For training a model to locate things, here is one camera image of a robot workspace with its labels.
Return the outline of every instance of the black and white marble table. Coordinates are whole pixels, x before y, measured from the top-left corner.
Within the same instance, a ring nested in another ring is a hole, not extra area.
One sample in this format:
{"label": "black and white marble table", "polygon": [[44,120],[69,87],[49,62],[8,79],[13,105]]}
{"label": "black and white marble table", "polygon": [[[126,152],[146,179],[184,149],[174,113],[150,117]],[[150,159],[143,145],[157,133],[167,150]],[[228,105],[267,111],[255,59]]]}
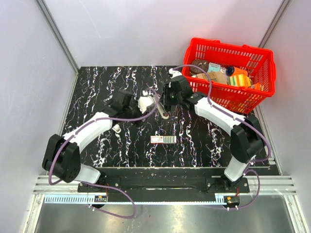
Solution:
{"label": "black and white marble table", "polygon": [[[135,97],[147,87],[162,94],[171,67],[82,67],[71,99],[63,133],[70,132],[100,111],[114,91],[125,89]],[[141,128],[121,124],[81,153],[83,163],[98,167],[220,167],[231,154],[230,137],[210,121],[176,107],[163,120],[156,111]],[[176,144],[150,144],[151,135],[176,135]],[[258,157],[266,156],[263,150]],[[256,166],[267,166],[257,163]]]}

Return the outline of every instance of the yellow package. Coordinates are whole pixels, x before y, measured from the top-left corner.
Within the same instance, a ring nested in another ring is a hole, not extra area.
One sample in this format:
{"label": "yellow package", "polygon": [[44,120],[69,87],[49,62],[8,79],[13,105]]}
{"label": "yellow package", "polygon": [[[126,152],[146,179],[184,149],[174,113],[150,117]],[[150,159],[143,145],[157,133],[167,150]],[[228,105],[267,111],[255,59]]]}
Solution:
{"label": "yellow package", "polygon": [[230,76],[228,84],[231,86],[249,87],[252,85],[252,81],[244,74],[237,74]]}

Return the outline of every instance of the white wall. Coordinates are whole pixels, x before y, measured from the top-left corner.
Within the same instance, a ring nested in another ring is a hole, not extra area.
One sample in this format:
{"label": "white wall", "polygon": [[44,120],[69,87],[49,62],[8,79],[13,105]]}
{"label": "white wall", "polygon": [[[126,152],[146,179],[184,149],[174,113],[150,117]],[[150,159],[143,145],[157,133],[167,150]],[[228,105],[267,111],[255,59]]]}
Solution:
{"label": "white wall", "polygon": [[0,22],[0,231],[16,233],[74,73],[34,0],[2,0]]}
{"label": "white wall", "polygon": [[45,0],[79,66],[178,65],[193,37],[258,46],[282,0]]}
{"label": "white wall", "polygon": [[267,48],[274,51],[276,94],[261,105],[282,170],[292,175],[311,226],[311,1],[295,0]]}

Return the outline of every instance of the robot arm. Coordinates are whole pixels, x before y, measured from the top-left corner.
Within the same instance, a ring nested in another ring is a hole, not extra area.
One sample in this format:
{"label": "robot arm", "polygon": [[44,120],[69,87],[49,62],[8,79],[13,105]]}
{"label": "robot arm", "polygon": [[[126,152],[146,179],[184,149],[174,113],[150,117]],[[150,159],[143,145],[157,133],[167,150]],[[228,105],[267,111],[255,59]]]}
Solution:
{"label": "robot arm", "polygon": [[[242,177],[248,163],[264,148],[264,143],[257,134],[241,124],[237,119],[247,122],[262,133],[258,119],[255,116],[244,117],[233,113],[212,100],[210,100],[211,105],[205,94],[193,93],[187,79],[180,72],[170,70],[170,73],[173,77],[169,83],[164,85],[163,95],[160,102],[157,103],[160,115],[163,119],[167,119],[167,111],[172,106],[180,104],[226,131],[231,136],[230,150],[232,158],[222,177],[222,185],[225,188],[233,186]],[[96,183],[101,173],[91,166],[81,164],[80,153],[100,134],[111,128],[117,128],[118,118],[141,117],[149,112],[156,103],[155,99],[149,96],[147,92],[144,92],[138,101],[132,101],[132,97],[133,95],[130,93],[120,90],[102,111],[97,112],[92,119],[82,126],[63,136],[53,135],[49,139],[42,167],[46,171],[50,171],[52,162],[61,145],[73,137],[58,157],[53,175],[67,183],[73,180]],[[106,117],[114,117],[116,120],[103,119]],[[141,123],[142,121],[134,122],[138,126]]]}
{"label": "robot arm", "polygon": [[259,136],[236,119],[249,123],[262,133],[258,119],[255,116],[245,117],[233,113],[212,100],[210,100],[211,105],[205,94],[193,93],[187,79],[179,71],[171,69],[170,74],[172,79],[164,85],[164,92],[161,97],[165,109],[169,111],[171,106],[180,104],[188,110],[194,110],[198,116],[218,125],[231,136],[232,158],[225,169],[223,185],[227,188],[234,185],[242,177],[248,163],[264,148],[264,143]]}
{"label": "robot arm", "polygon": [[[53,175],[67,183],[73,180],[96,183],[100,178],[100,171],[91,166],[81,164],[80,153],[95,138],[111,128],[116,132],[121,131],[118,125],[118,118],[133,119],[141,117],[150,111],[156,103],[154,97],[149,96],[148,93],[145,93],[138,101],[133,100],[132,97],[133,95],[131,93],[120,90],[102,111],[97,112],[83,125],[63,136],[55,134],[50,137],[42,167],[46,171],[50,171],[52,162],[59,148],[65,141],[69,140],[55,163]],[[133,124],[137,126],[141,123],[141,120],[133,122]]]}

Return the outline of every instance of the bottle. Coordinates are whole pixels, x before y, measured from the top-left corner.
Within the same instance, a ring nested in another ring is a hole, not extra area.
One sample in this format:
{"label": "bottle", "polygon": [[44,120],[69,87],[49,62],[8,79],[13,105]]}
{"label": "bottle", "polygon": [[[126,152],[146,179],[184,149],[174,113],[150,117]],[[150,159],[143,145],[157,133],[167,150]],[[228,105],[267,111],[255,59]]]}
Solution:
{"label": "bottle", "polygon": [[246,70],[236,68],[234,66],[229,66],[225,73],[228,76],[232,76],[232,75],[236,75],[236,74],[244,74],[245,76],[248,76],[248,72]]}

